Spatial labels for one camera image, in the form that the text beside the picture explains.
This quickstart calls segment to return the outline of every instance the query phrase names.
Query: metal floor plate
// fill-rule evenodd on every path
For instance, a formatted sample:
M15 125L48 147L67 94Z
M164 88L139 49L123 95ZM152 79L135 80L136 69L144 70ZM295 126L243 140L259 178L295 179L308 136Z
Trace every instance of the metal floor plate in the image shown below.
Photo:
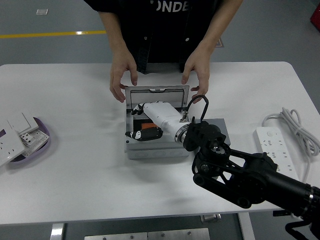
M84 240L148 240L147 232L86 236Z
M153 231L148 240L210 240L208 228L182 229L173 231Z
M84 240L210 240L208 228L86 236Z

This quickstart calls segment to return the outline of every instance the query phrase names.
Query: white cable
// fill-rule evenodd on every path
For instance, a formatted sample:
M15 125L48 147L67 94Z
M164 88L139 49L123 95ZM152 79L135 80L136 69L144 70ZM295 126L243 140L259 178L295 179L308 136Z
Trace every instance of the white cable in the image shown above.
M320 141L314 135L304 129L304 127L301 125L299 113L295 109L289 111L283 107L282 112L279 114L275 113L266 116L262 122L263 127L265 126L266 121L269 119L285 120L290 128L290 131L295 135L299 145L305 152L307 158L307 167L302 182L306 183L310 171L311 158L319 154Z

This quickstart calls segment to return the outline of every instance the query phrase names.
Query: white table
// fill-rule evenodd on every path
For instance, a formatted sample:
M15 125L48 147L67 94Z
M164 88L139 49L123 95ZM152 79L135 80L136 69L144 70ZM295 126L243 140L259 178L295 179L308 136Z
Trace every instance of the white table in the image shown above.
M109 92L110 64L14 64L0 67L0 122L24 108L51 134L37 159L0 168L0 225L247 212L193 182L187 158L130 160L124 153L125 104ZM320 136L320 116L286 62L211 65L206 118L224 118L231 147L257 152L253 132L282 107L297 109ZM129 84L129 74L123 77ZM139 75L139 86L180 85L177 72ZM192 73L187 83L196 86ZM200 116L201 101L190 116ZM270 120L269 126L279 126ZM298 176L306 168L288 130L281 130ZM320 186L320 161L308 182ZM277 209L264 202L249 211Z

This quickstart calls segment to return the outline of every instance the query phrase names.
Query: black cable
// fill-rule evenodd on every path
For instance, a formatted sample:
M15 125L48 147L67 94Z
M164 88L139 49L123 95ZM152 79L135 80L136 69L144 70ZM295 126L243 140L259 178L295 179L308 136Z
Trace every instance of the black cable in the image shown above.
M292 237L294 237L297 240L308 240L302 233L293 230L293 228L298 228L298 227L303 227L309 225L309 221L295 221L288 223L285 225L285 230L287 231L288 234L290 234Z
M209 106L209 100L205 95L198 95L198 96L195 96L194 98L192 98L185 110L188 112L191 104L198 98L203 98L203 100L205 101L205 106L204 106L204 109L203 109L203 112L202 112L202 115L200 118L200 121L202 122L202 120L204 119L204 117L206 115L208 106Z

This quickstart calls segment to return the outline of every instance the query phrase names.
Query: yellow floor line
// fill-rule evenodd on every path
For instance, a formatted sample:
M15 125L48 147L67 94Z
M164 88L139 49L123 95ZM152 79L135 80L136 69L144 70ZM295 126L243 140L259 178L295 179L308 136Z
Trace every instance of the yellow floor line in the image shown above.
M63 32L6 34L6 35L0 35L0 39L53 37L53 36L70 36L70 35L90 35L90 34L105 34L105 33L106 33L105 30L97 30L97 31L63 31Z

